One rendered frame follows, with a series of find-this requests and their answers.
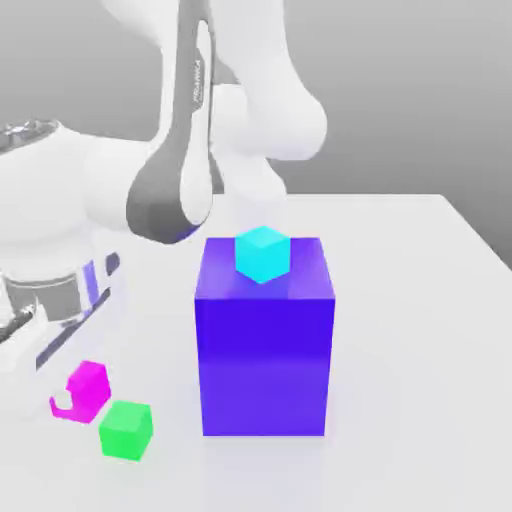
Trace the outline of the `small magenta cube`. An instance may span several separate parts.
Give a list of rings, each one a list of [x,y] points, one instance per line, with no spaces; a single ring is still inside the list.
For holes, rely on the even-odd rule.
[[[71,408],[62,409],[51,397],[49,404],[55,418],[91,423],[111,397],[107,369],[104,364],[82,361],[69,376],[66,390],[70,393]]]

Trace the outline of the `small green cube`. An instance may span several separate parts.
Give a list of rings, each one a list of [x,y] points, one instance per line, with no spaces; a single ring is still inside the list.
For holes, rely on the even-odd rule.
[[[153,436],[148,404],[115,400],[98,427],[102,454],[139,461]]]

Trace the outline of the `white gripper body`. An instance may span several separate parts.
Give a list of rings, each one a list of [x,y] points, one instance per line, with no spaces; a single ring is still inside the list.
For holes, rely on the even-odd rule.
[[[66,326],[47,320],[39,308],[28,323],[24,390],[51,394],[59,389],[82,361],[91,359],[109,342],[122,316],[121,282],[111,283],[88,314]]]

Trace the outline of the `large blue box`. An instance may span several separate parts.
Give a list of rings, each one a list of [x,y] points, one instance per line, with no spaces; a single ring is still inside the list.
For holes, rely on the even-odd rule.
[[[231,238],[207,240],[194,297],[206,436],[325,432],[336,297],[322,243],[291,241],[291,270],[258,284]]]

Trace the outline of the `small cyan cube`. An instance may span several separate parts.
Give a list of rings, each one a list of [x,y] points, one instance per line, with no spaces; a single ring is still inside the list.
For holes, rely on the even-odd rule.
[[[279,278],[291,268],[291,238],[267,226],[234,239],[235,268],[258,284]]]

